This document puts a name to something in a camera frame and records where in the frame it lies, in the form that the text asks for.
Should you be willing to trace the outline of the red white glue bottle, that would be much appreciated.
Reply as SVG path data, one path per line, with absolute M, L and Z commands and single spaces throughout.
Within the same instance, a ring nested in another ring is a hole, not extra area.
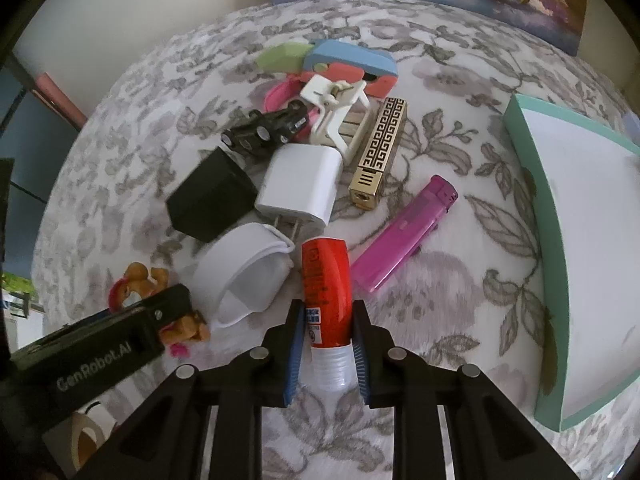
M 314 380 L 323 390 L 341 391 L 352 380 L 352 280 L 344 240 L 307 240 L 302 273 Z

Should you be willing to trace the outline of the white plastic ring band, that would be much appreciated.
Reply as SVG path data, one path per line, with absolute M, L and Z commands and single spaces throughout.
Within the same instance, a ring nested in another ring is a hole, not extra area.
M 229 231 L 198 262 L 189 285 L 193 307 L 213 330 L 267 310 L 293 269 L 294 248 L 268 224 Z

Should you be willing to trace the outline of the pink translucent lighter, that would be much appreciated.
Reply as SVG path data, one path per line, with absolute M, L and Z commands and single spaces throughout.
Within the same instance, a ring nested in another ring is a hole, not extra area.
M 458 192 L 435 174 L 352 264 L 352 280 L 366 292 L 377 290 L 416 252 L 457 201 Z

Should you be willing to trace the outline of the white charger plug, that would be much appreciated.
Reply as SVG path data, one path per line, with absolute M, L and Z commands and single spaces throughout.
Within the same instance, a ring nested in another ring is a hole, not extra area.
M 286 144 L 272 155 L 254 207 L 276 229 L 289 223 L 288 237 L 296 242 L 304 224 L 317 229 L 329 224 L 342 171 L 343 157 L 336 148 Z

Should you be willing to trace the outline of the orange pink toy figure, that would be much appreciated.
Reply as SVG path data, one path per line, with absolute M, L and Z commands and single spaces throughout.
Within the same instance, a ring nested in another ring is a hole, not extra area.
M 192 307 L 189 289 L 183 284 L 171 285 L 169 271 L 164 268 L 130 263 L 110 289 L 107 303 L 112 313 L 133 307 L 148 310 L 160 341 L 175 358 L 187 358 L 192 344 L 210 339 L 203 315 Z

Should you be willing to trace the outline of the floral grey tablecloth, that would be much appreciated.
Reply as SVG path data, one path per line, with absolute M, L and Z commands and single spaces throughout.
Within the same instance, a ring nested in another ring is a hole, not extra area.
M 258 6 L 179 35 L 124 73 L 98 105 L 58 175 L 32 277 L 46 330 L 106 305 L 126 265 L 190 278 L 204 245 L 170 224 L 166 200 L 258 107 L 275 76 L 263 50 L 336 39 L 389 53 L 408 120 L 380 203 L 349 197 L 352 174 L 305 195 L 331 219 L 326 235 L 360 252 L 433 174 L 459 199 L 420 252 L 370 303 L 371 318 L 433 364 L 474 362 L 521 408 L 535 402 L 542 277 L 533 204 L 502 115 L 514 94 L 624 130 L 620 92 L 587 63 L 477 14 L 402 0 L 309 0 Z

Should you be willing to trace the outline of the dark teal cabinet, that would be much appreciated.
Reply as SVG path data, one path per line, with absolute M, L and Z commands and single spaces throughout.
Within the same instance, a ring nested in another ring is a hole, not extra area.
M 6 272 L 29 278 L 53 185 L 78 130 L 36 93 L 13 56 L 1 65 L 1 156 L 13 160 L 6 217 Z

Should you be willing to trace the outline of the black charger cube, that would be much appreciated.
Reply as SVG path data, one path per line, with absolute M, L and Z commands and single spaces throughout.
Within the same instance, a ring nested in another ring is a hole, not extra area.
M 216 148 L 166 200 L 171 226 L 209 243 L 254 208 L 257 190 L 247 173 Z

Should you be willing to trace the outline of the teal shallow box tray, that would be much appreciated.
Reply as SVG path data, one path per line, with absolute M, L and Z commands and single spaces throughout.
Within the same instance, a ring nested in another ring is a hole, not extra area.
M 639 148 L 522 94 L 503 123 L 534 186 L 549 311 L 535 417 L 562 431 L 639 377 Z

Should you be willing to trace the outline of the pink rolled mat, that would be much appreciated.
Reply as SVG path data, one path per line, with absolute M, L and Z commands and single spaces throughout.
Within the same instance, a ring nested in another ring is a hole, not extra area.
M 87 122 L 86 115 L 66 96 L 60 87 L 47 74 L 42 73 L 35 79 L 37 89 L 47 98 L 71 124 L 78 130 Z

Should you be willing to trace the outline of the black toy car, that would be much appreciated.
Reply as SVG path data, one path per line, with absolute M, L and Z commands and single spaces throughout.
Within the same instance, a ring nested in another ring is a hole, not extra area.
M 308 108 L 301 100 L 294 100 L 274 112 L 251 110 L 243 120 L 224 130 L 220 138 L 232 151 L 261 158 L 291 142 L 308 125 Z

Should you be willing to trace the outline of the gold black patterned lighter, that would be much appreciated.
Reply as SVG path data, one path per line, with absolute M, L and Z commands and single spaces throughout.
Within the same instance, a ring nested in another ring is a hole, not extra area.
M 407 114 L 408 102 L 394 96 L 386 98 L 378 108 L 378 116 L 348 188 L 356 207 L 373 210 L 378 206 Z

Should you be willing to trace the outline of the white plastic clip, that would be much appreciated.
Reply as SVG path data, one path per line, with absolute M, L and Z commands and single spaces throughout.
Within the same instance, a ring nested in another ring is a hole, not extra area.
M 300 92 L 303 100 L 319 110 L 318 119 L 311 127 L 309 142 L 336 148 L 346 165 L 356 155 L 372 117 L 372 106 L 366 95 L 366 88 L 367 83 L 363 80 L 332 81 L 321 75 L 314 75 Z M 341 128 L 357 104 L 363 107 L 363 113 L 352 131 L 343 136 Z

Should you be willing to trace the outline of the green foam piece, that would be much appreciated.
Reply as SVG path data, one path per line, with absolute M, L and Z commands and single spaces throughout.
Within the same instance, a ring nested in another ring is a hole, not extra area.
M 304 70 L 304 59 L 313 48 L 312 44 L 284 42 L 263 50 L 256 58 L 256 64 L 268 73 L 299 74 Z

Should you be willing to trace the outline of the blue red foam toy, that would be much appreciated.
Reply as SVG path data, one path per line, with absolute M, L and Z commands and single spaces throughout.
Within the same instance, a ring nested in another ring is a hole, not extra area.
M 315 42 L 304 56 L 299 79 L 308 82 L 314 75 L 350 84 L 363 81 L 366 95 L 377 99 L 385 99 L 398 81 L 397 64 L 387 52 L 333 39 Z

